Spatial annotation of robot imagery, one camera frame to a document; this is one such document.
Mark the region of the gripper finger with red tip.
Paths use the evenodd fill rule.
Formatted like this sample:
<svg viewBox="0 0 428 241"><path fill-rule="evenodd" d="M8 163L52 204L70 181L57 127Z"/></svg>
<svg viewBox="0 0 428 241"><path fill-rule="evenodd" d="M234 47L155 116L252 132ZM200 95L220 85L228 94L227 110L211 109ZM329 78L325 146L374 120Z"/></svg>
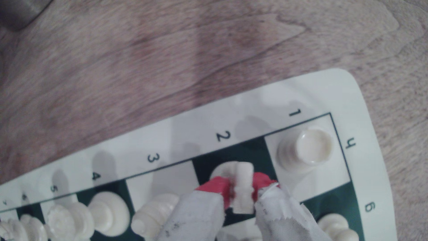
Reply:
<svg viewBox="0 0 428 241"><path fill-rule="evenodd" d="M156 241L214 241L230 206L228 178L215 177L181 197Z"/></svg>
<svg viewBox="0 0 428 241"><path fill-rule="evenodd" d="M255 223L264 241L331 241L312 213L267 174L253 175Z"/></svg>

